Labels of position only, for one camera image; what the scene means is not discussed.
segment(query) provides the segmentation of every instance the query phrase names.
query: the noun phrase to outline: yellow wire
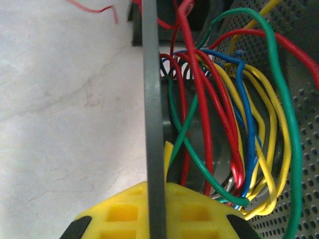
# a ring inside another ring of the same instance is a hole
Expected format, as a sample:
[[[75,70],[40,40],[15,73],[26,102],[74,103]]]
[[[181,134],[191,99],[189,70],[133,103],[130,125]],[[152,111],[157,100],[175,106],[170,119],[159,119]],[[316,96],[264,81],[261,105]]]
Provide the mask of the yellow wire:
[[[264,154],[258,144],[258,141],[256,141],[256,150],[257,150],[257,155],[258,155],[258,162],[260,164],[260,167],[264,173],[268,188],[269,188],[269,198],[259,204],[256,208],[254,208],[250,212],[246,212],[245,214],[245,219],[250,220],[252,219],[255,215],[259,214],[260,212],[265,213],[265,215],[270,214],[276,206],[277,203],[277,194],[276,194],[276,185],[275,181],[271,175],[271,172],[268,168],[267,162],[265,160]]]
[[[283,165],[282,165],[282,169],[280,172],[280,178],[279,178],[279,182],[277,185],[277,191],[276,191],[276,197],[278,197],[282,193],[284,186],[286,184],[287,174],[288,174],[289,166],[290,166],[290,162],[291,162],[291,145],[290,145],[290,138],[289,138],[286,117],[285,117],[284,111],[281,107],[281,104],[276,96],[276,93],[273,90],[268,79],[255,67],[252,67],[252,66],[246,64],[245,69],[249,70],[258,79],[260,79],[260,81],[264,85],[264,87],[265,87],[265,89],[266,89],[266,91],[267,91],[267,93],[272,101],[272,104],[275,108],[275,111],[278,115],[278,118],[279,118],[279,121],[280,121],[280,124],[282,127],[283,136],[284,136],[284,160],[283,160]],[[266,180],[264,179],[261,183],[259,183],[256,186],[256,188],[253,190],[253,192],[249,198],[254,198],[265,187],[265,183],[264,183],[265,181],[267,182],[267,179]],[[241,212],[246,214],[245,218],[250,219],[255,215],[261,215],[261,216],[268,215],[269,213],[271,213],[273,211],[274,208],[275,208],[274,205],[269,200],[266,200],[261,205],[259,205],[258,210],[254,209],[251,212],[241,210]]]
[[[267,15],[272,9],[274,9],[279,3],[281,3],[282,0],[270,0],[259,12],[261,16]],[[244,28],[245,29],[251,29],[253,28],[257,22],[255,20],[251,20]],[[235,50],[235,44],[237,40],[239,39],[240,35],[234,36],[229,45],[229,55],[232,54]]]
[[[278,181],[278,185],[277,185],[277,197],[279,197],[280,194],[282,193],[285,185],[286,185],[287,175],[288,175],[290,162],[291,162],[291,155],[292,155],[287,120],[286,120],[283,108],[282,108],[282,106],[277,98],[277,95],[276,95],[274,89],[272,88],[270,82],[268,81],[268,79],[263,75],[263,73],[261,73],[259,70],[257,70],[253,66],[246,64],[245,69],[250,71],[258,79],[260,79],[261,83],[263,84],[264,88],[266,89],[266,92],[268,93],[268,95],[272,101],[272,104],[273,104],[275,111],[277,113],[277,116],[278,116],[278,119],[279,119],[279,122],[281,125],[281,129],[283,132],[284,159],[283,159],[283,165],[281,167],[281,172],[280,172],[279,181]],[[265,187],[265,180],[261,181],[256,186],[256,188],[254,189],[254,191],[252,192],[250,197],[251,198],[256,197],[257,194],[259,194],[264,187]]]
[[[201,63],[203,63],[203,66],[204,66],[207,70],[209,70],[209,67],[205,64],[205,62],[204,62],[199,56],[197,56],[197,59],[198,59]],[[223,79],[223,81],[224,81],[224,82],[229,81],[229,82],[231,83],[231,80],[230,80],[229,76],[227,75],[227,73],[224,71],[224,69],[221,68],[219,65],[216,65],[215,63],[214,63],[214,65],[215,65],[215,67],[216,67],[218,73],[220,74],[221,78]],[[234,85],[232,85],[232,86],[233,86],[232,91],[234,91],[234,92],[237,93],[237,91],[236,91]],[[239,104],[241,104],[241,106],[238,106],[238,104],[237,104],[237,107],[241,108],[241,114],[242,114],[242,113],[244,112],[244,107],[243,107],[243,104],[241,103],[241,100],[240,100],[240,97],[239,97],[238,94],[237,94],[237,96],[238,96],[237,102],[238,102]],[[233,105],[232,105],[232,104],[230,104],[230,105],[231,105],[231,107],[232,107],[233,114],[235,115]],[[245,114],[242,114],[242,117],[243,117],[244,124],[245,124],[245,126],[247,127]],[[236,122],[236,127],[237,127],[237,132],[238,132],[238,150],[239,150],[239,154],[240,154],[240,157],[241,157],[242,164],[243,164],[243,166],[244,166],[244,165],[245,165],[245,160],[244,160],[243,144],[242,144],[241,135],[240,135],[240,132],[239,132],[239,127],[238,127],[238,122],[237,122],[236,117],[235,117],[235,122]]]
[[[267,165],[271,171],[272,164],[274,161],[275,146],[276,146],[277,115],[276,115],[275,109],[274,109],[271,101],[269,100],[267,94],[265,93],[263,88],[260,86],[260,84],[257,82],[255,77],[252,74],[250,74],[248,71],[245,71],[245,70],[243,71],[243,74],[249,79],[249,81],[255,87],[255,89],[257,90],[258,94],[260,95],[261,99],[263,100],[263,102],[268,110],[268,114],[269,114],[269,118],[270,118],[270,133],[269,133],[269,143],[268,143],[268,150],[267,150]],[[251,193],[255,187],[256,180],[257,180],[257,173],[258,173],[258,164],[256,165],[255,170],[253,172],[253,177],[252,177],[252,181],[250,184],[250,189],[249,189],[249,192],[247,194],[247,198],[249,200],[253,199],[253,198],[250,198],[249,196],[251,195]]]
[[[261,115],[259,114],[254,102],[252,101],[245,83],[243,83],[243,84],[244,84],[244,88],[245,88],[247,96],[248,96],[248,100],[249,100],[249,103],[250,103],[251,110],[252,110],[252,112],[255,112],[254,117],[255,117],[255,119],[257,121],[257,124],[258,124],[258,136],[260,138],[261,144],[264,145],[265,135],[266,135],[265,122],[264,122],[263,118],[261,117]]]

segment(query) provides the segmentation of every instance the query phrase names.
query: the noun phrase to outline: white marble surface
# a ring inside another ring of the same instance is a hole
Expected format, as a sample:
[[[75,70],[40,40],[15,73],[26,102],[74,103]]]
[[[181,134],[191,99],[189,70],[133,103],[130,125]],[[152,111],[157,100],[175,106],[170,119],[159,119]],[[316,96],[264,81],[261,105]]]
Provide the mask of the white marble surface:
[[[146,179],[143,54],[129,0],[0,3],[0,238],[57,239]]]

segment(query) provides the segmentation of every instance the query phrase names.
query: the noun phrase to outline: hole pattern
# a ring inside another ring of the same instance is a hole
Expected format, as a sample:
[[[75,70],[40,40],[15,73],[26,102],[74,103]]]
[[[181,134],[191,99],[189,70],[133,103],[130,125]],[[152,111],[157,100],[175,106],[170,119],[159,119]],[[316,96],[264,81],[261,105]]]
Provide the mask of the hole pattern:
[[[247,0],[237,1],[232,8],[250,6],[256,11],[260,11],[266,1]],[[275,9],[266,16],[268,22],[274,28],[274,31],[283,35],[296,25],[296,22],[302,17],[309,7],[307,0],[283,0]],[[247,15],[236,15],[230,17],[225,26],[225,32],[237,28],[243,28],[251,18]],[[230,40],[224,41],[218,51],[228,54]],[[242,59],[258,69],[260,69],[268,79],[272,79],[269,68],[269,61],[266,41],[259,37],[242,36],[236,43],[235,49],[245,51]],[[302,150],[304,153],[303,161],[303,211],[302,220],[298,226],[296,239],[319,239],[319,96],[315,89],[313,80],[302,78],[294,81],[294,86],[290,88],[292,101],[295,107],[300,136],[302,140]],[[264,237],[270,239],[282,238],[285,233],[291,209],[290,194],[290,173],[282,195],[277,199],[275,210],[268,216],[256,216],[251,222],[254,228]],[[252,202],[252,206],[258,205],[265,200],[265,196],[260,196]]]

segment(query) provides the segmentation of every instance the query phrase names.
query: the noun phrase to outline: perforated metal panel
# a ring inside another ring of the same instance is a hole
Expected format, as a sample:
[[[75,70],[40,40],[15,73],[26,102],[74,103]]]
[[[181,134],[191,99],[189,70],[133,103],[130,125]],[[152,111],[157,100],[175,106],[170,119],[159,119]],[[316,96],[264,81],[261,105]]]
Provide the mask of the perforated metal panel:
[[[235,0],[232,8],[250,7],[256,11],[267,3],[266,0]],[[318,0],[284,0],[267,15],[268,22],[276,32],[288,37],[297,46],[319,61],[319,1]],[[243,28],[251,18],[237,15],[225,20],[221,33]],[[228,53],[229,41],[219,46],[219,51]],[[268,52],[266,41],[260,37],[243,36],[236,43],[236,49],[245,50],[243,59],[260,69],[270,80]],[[296,239],[319,239],[319,97],[309,71],[294,56],[280,50],[282,69],[290,86],[291,95],[300,128],[304,151],[303,164],[303,212]],[[290,215],[290,178],[277,199],[275,210],[268,216],[256,216],[251,222],[263,237],[282,238]],[[257,197],[252,207],[268,197],[268,193]]]

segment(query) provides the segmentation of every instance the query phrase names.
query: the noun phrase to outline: yellow 3d printed part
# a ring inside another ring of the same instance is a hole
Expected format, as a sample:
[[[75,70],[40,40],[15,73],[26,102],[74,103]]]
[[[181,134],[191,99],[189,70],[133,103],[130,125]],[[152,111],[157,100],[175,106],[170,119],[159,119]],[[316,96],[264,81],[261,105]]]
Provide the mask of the yellow 3d printed part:
[[[166,143],[165,176],[171,150]],[[143,182],[84,211],[61,239],[149,239],[147,193]],[[241,212],[198,192],[166,183],[165,199],[168,239],[260,238]]]

